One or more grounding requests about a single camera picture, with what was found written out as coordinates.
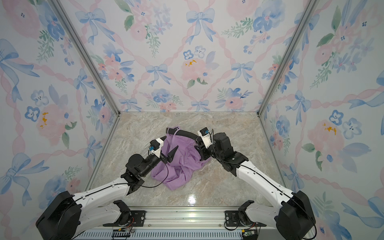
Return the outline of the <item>purple trousers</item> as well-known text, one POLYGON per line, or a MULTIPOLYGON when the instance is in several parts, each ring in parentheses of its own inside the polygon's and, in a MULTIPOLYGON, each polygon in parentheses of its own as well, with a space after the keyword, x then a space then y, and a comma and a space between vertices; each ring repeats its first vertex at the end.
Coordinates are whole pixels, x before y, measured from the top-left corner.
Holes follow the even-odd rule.
POLYGON ((202 169, 211 158, 201 161, 199 152, 195 149, 195 144, 184 142, 178 145, 163 145, 162 152, 167 155, 173 148, 179 146, 175 157, 171 163, 164 165, 160 163, 151 171, 151 177, 162 182, 167 188, 174 191, 187 184, 195 171, 202 169))

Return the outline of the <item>black leather belt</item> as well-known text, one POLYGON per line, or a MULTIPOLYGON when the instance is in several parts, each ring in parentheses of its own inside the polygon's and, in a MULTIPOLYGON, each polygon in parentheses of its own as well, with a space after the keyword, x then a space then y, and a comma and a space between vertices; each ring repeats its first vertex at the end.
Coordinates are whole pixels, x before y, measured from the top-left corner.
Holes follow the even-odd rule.
POLYGON ((179 127, 175 128, 166 128, 166 135, 160 138, 156 138, 151 141, 152 146, 158 146, 160 143, 164 145, 171 145, 172 143, 178 145, 179 142, 183 144, 184 142, 189 144, 198 145, 203 142, 201 136, 182 130, 179 127))

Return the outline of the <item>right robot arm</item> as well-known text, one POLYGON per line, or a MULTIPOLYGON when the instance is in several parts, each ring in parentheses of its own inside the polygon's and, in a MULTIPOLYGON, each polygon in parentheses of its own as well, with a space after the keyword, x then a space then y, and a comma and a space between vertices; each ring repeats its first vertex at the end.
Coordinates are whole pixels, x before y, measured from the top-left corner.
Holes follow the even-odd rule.
POLYGON ((245 155, 234 151, 225 133, 211 134, 204 128, 198 132, 197 150, 203 160, 216 159, 223 168, 261 193, 271 204, 257 205, 254 201, 242 204, 239 219, 245 226, 261 223, 275 227, 286 240, 305 240, 316 228, 316 219, 309 197, 277 183, 259 170, 245 155))

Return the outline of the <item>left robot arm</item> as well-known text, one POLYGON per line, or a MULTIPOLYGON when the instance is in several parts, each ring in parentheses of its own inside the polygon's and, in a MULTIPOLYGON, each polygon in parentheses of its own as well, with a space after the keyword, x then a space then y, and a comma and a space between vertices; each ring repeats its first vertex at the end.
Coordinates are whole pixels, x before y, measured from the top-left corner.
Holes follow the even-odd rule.
POLYGON ((174 148, 167 155, 151 153, 146 158, 134 154, 126 164, 126 172, 114 181, 81 193, 58 194, 36 222, 42 238, 71 240, 103 224, 127 224, 130 209, 121 197, 143 187, 143 178, 159 163, 172 162, 177 150, 174 148))

